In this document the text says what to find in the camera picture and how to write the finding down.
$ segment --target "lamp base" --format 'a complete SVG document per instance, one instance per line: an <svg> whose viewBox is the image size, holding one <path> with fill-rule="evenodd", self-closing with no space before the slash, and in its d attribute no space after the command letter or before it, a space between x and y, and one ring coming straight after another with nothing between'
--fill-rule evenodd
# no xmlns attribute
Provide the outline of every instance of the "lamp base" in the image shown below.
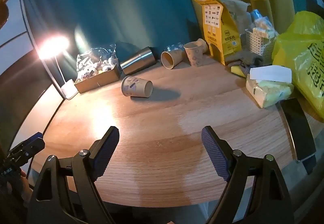
<svg viewBox="0 0 324 224"><path fill-rule="evenodd" d="M61 87L66 99L70 100L75 95L78 94L78 90L74 85L73 80L68 80L62 87Z"/></svg>

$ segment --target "wooden table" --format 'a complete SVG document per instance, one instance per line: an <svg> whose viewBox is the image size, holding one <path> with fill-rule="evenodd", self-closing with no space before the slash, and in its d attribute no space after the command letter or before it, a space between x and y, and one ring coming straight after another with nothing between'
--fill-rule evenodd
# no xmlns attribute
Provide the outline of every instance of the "wooden table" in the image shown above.
<svg viewBox="0 0 324 224"><path fill-rule="evenodd" d="M270 153L280 168L293 161L276 106L260 109L245 79L213 59L205 56L199 68L182 62L173 70L158 63L136 76L153 82L150 98L125 97L119 81L66 100L44 135L46 147L35 156L33 169L40 172L51 154L63 158L89 148L114 125L120 141L96 181L102 199L173 207L218 199L224 189L201 143L206 125L246 155L262 158ZM317 135L324 124L305 99L302 105ZM69 186L75 190L71 179Z"/></svg>

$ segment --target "white plastic basket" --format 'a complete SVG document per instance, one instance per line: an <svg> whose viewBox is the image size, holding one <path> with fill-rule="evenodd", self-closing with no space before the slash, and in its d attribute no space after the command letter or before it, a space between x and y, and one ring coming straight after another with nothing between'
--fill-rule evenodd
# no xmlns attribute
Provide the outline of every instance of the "white plastic basket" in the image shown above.
<svg viewBox="0 0 324 224"><path fill-rule="evenodd" d="M263 65L271 65L272 64L272 51L274 47L274 43L276 38L266 39L257 34L251 33L249 30L245 30L246 32L246 45L247 48L258 55L261 55L263 58Z"/></svg>

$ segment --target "stainless steel cup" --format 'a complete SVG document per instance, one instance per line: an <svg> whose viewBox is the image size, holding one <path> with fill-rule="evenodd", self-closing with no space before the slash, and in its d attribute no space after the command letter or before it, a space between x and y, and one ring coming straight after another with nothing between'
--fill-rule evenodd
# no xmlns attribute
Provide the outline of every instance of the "stainless steel cup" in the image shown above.
<svg viewBox="0 0 324 224"><path fill-rule="evenodd" d="M156 59L149 47L143 48L121 63L125 75L132 75L156 64Z"/></svg>

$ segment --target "black phone screen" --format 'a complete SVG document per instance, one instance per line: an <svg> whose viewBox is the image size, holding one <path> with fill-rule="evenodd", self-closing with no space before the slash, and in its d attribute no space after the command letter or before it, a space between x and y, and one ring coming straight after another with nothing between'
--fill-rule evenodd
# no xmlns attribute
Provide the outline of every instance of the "black phone screen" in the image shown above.
<svg viewBox="0 0 324 224"><path fill-rule="evenodd" d="M289 126L297 161L302 161L316 152L308 121L296 98L280 101L280 106Z"/></svg>

